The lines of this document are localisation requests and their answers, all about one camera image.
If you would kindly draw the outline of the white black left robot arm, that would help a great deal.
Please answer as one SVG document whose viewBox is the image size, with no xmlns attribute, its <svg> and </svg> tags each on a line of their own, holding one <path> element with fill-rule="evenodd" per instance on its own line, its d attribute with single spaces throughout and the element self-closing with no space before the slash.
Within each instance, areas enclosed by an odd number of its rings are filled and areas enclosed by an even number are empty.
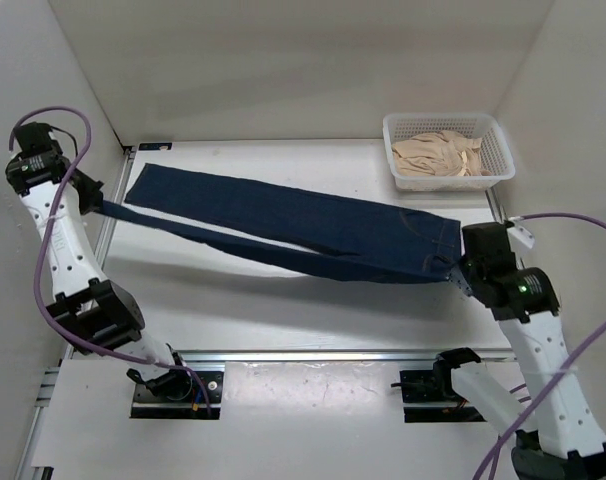
<svg viewBox="0 0 606 480">
<path fill-rule="evenodd" d="M 100 209 L 101 183 L 75 170 L 52 148 L 29 157 L 17 154 L 6 178 L 31 214 L 46 246 L 53 301 L 47 318 L 82 354 L 125 358 L 128 377 L 153 396 L 180 401 L 190 396 L 193 377 L 180 355 L 145 333 L 134 297 L 109 280 L 99 265 L 82 216 Z"/>
</svg>

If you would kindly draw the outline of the dark blue denim trousers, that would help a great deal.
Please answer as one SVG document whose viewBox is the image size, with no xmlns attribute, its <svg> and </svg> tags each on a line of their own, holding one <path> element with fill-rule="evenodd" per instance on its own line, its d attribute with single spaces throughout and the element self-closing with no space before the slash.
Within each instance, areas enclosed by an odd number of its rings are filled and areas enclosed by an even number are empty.
<svg viewBox="0 0 606 480">
<path fill-rule="evenodd" d="M 342 282 L 444 282 L 461 224 L 424 211 L 148 164 L 102 215 L 232 256 Z"/>
</svg>

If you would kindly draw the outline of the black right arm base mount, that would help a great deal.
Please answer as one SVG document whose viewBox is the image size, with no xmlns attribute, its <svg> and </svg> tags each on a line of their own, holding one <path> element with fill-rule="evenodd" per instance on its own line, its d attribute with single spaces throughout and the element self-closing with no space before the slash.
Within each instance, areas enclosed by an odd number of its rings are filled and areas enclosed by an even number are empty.
<svg viewBox="0 0 606 480">
<path fill-rule="evenodd" d="M 402 370 L 390 388 L 401 394 L 406 424 L 485 422 L 467 400 L 444 393 L 430 370 Z"/>
</svg>

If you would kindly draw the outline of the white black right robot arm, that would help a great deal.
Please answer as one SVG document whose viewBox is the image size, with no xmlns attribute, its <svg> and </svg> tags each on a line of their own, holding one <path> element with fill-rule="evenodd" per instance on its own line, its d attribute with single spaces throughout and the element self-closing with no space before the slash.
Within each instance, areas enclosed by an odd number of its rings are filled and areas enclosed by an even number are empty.
<svg viewBox="0 0 606 480">
<path fill-rule="evenodd" d="M 529 405 L 520 403 L 469 348 L 438 355 L 432 387 L 460 397 L 512 442 L 520 479 L 606 479 L 606 435 L 568 363 L 559 302 L 539 268 L 519 269 L 513 255 L 464 258 L 456 282 L 488 307 L 516 357 Z"/>
</svg>

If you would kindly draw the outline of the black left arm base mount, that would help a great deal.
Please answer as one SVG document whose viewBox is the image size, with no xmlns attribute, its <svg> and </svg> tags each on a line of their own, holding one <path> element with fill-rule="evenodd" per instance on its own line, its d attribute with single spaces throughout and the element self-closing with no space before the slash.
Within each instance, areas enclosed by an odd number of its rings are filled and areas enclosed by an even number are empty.
<svg viewBox="0 0 606 480">
<path fill-rule="evenodd" d="M 130 407 L 131 419 L 218 420 L 224 390 L 224 367 L 206 365 L 195 373 L 201 383 L 187 373 L 168 373 L 154 381 L 142 382 L 130 369 L 135 381 Z"/>
</svg>

